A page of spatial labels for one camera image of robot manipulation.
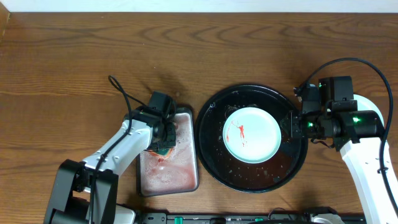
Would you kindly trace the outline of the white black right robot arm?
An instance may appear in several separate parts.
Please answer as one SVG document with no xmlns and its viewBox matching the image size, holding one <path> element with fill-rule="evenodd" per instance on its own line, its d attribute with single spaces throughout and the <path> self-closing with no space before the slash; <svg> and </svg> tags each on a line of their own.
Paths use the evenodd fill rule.
<svg viewBox="0 0 398 224">
<path fill-rule="evenodd" d="M 371 100 L 353 92 L 351 81 L 323 79 L 294 90 L 301 111 L 290 111 L 281 121 L 291 138 L 314 144 L 331 139 L 354 180 L 367 223 L 397 223 L 393 202 L 397 177 L 381 111 Z"/>
</svg>

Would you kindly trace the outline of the pale green plate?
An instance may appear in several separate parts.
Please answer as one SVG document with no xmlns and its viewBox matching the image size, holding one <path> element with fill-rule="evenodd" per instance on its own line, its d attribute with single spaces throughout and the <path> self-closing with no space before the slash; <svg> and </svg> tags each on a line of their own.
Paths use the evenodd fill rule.
<svg viewBox="0 0 398 224">
<path fill-rule="evenodd" d="M 375 111 L 378 114 L 381 123 L 384 124 L 384 118 L 382 116 L 381 111 L 371 100 L 357 94 L 354 94 L 354 100 L 357 101 L 358 111 L 368 111 L 368 110 Z"/>
<path fill-rule="evenodd" d="M 228 152 L 237 160 L 258 164 L 276 154 L 282 142 L 282 134 L 270 113 L 247 107 L 228 116 L 223 126 L 223 141 Z"/>
</svg>

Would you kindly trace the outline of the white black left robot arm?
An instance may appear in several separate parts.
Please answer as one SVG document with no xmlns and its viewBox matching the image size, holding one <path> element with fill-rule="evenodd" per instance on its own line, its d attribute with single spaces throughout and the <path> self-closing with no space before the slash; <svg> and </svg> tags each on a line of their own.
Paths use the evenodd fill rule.
<svg viewBox="0 0 398 224">
<path fill-rule="evenodd" d="M 116 134 L 81 162 L 58 168 L 45 223 L 133 223 L 134 211 L 117 205 L 118 182 L 143 151 L 176 145 L 174 114 L 134 110 Z"/>
</svg>

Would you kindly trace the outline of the green yellow sponge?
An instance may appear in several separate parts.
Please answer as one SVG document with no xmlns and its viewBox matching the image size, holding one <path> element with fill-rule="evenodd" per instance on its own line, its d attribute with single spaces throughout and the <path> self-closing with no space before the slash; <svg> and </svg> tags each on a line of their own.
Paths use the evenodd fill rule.
<svg viewBox="0 0 398 224">
<path fill-rule="evenodd" d="M 157 156 L 162 159 L 170 157 L 174 148 L 162 148 L 162 149 L 148 149 L 147 152 L 152 156 Z"/>
</svg>

